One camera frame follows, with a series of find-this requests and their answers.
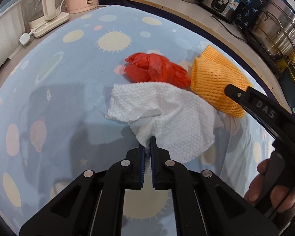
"white plastic container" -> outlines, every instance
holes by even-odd
[[[0,66],[22,48],[19,39],[25,29],[21,2],[11,0],[0,9]]]

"white textured cloth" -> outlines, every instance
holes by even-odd
[[[106,118],[128,122],[139,143],[157,146],[186,163],[214,143],[215,109],[198,95],[168,83],[115,85]]]

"black cable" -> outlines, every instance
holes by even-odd
[[[243,41],[244,43],[247,43],[247,41],[243,38],[240,38],[239,36],[234,35],[228,28],[219,20],[219,18],[216,15],[211,15],[212,18],[214,18],[216,21],[218,21],[225,29],[227,32],[229,32],[233,37]]]

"silver rivet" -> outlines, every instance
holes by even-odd
[[[213,175],[211,170],[203,170],[202,175],[204,177],[211,177]]]
[[[120,162],[120,164],[121,164],[121,166],[126,167],[126,166],[129,166],[131,164],[131,161],[129,161],[129,160],[122,160]]]
[[[91,176],[93,176],[93,174],[94,174],[94,172],[93,172],[92,170],[86,170],[86,171],[84,171],[84,173],[83,173],[83,175],[84,175],[85,177],[91,177]]]
[[[165,165],[168,166],[168,167],[172,167],[172,166],[175,165],[175,162],[174,162],[173,160],[167,160],[167,161],[165,162]]]

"human hand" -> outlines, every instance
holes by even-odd
[[[249,186],[249,190],[246,192],[244,199],[248,201],[250,204],[255,206],[256,200],[259,198],[261,191],[262,191],[262,185],[263,185],[263,179],[264,175],[268,170],[270,159],[266,159],[263,162],[261,162],[258,167],[257,171],[259,172],[259,175],[257,175],[254,180],[251,182]],[[277,185],[274,187],[274,189],[271,192],[270,199],[271,203],[274,208],[276,208],[279,203],[283,200],[284,196],[288,193],[289,189],[282,185]],[[279,213],[283,213],[289,209],[291,209],[295,204],[295,193],[290,193],[286,200],[282,203],[282,205],[278,208]]]

